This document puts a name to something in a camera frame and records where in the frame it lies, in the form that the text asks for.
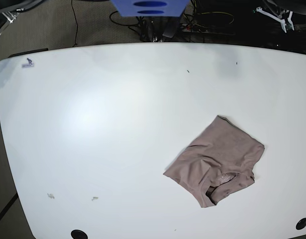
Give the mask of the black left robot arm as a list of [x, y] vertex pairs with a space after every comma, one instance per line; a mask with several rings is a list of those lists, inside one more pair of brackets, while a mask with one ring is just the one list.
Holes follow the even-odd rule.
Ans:
[[306, 15], [306, 0], [265, 0], [264, 2], [298, 14]]

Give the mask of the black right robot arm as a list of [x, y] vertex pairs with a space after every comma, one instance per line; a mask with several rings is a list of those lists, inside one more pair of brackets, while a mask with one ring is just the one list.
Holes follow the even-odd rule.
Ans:
[[38, 7], [44, 0], [0, 0], [0, 35], [20, 13]]

